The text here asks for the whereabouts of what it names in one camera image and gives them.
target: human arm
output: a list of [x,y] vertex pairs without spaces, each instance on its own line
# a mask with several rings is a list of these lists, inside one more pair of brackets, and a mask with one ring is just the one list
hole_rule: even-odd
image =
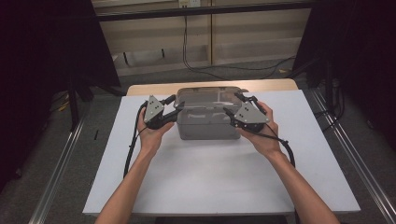
[[[259,102],[259,104],[267,111],[267,117],[270,119],[270,122],[267,123],[268,126],[264,126],[261,133],[274,136],[277,134],[278,127],[274,122],[273,111],[266,104],[262,102]],[[332,210],[290,164],[286,155],[280,150],[280,145],[276,140],[248,133],[242,129],[237,130],[253,144],[258,152],[271,162],[288,191],[302,223],[339,223]]]
[[161,145],[163,135],[174,125],[173,122],[167,123],[159,130],[146,128],[143,122],[145,111],[146,109],[142,109],[137,123],[141,143],[140,152],[128,174],[108,199],[95,223],[128,222],[149,164]]

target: wooden table edge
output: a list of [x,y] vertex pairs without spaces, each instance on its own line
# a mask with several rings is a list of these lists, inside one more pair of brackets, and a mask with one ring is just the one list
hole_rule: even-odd
[[236,86],[248,91],[297,91],[297,84],[293,79],[265,79],[265,80],[235,80],[212,82],[181,82],[163,84],[133,85],[128,89],[127,96],[133,95],[171,95],[182,88]]

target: plastic lid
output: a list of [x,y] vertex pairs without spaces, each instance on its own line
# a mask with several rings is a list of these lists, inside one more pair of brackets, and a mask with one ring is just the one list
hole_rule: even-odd
[[241,101],[234,95],[242,91],[238,87],[184,88],[177,92],[174,103],[180,109],[213,109],[240,107]]

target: hand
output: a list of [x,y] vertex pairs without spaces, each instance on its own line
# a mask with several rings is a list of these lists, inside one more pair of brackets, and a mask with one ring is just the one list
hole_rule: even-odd
[[143,121],[145,112],[146,108],[143,108],[140,112],[139,121],[137,123],[137,130],[139,131],[141,144],[139,156],[143,155],[153,158],[161,145],[163,135],[174,126],[174,122],[165,124],[159,130],[152,130],[150,128],[147,128],[146,123]]
[[[273,110],[263,102],[259,101],[258,103],[259,105],[262,106],[262,108],[264,108],[265,111],[267,111],[266,116],[270,120],[270,122],[267,123],[269,127],[267,127],[267,125],[264,125],[260,133],[271,136],[275,136],[274,133],[276,133],[277,135],[277,124],[274,122]],[[242,130],[241,128],[237,128],[236,130],[240,132],[242,136],[246,137],[246,139],[248,139],[253,144],[256,150],[260,152],[263,156],[265,156],[267,159],[274,152],[280,152],[279,142],[276,141],[275,139],[261,137],[254,133],[248,133]]]

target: electrical outlet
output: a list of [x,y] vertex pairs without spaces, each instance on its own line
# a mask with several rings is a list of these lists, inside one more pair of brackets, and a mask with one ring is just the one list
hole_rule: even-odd
[[189,7],[190,0],[178,0],[178,7]]
[[190,0],[190,7],[200,7],[201,0]]

